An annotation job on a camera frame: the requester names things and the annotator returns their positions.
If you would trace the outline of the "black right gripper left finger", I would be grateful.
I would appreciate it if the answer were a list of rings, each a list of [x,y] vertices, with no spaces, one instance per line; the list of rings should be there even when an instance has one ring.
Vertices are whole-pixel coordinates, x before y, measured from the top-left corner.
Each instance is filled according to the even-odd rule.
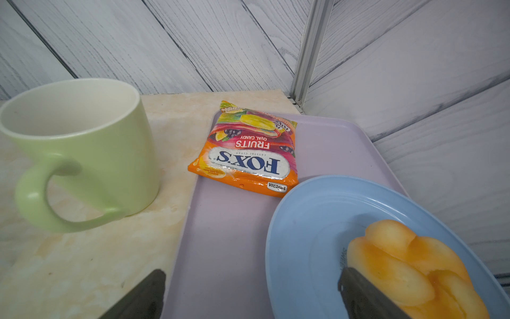
[[[100,319],[155,319],[163,310],[166,274],[155,269]]]

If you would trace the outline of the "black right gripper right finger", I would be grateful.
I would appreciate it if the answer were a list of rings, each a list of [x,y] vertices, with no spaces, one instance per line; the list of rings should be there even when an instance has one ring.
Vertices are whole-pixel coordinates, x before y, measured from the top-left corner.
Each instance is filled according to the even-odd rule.
[[[338,291],[349,318],[410,319],[409,315],[352,267],[342,270]]]

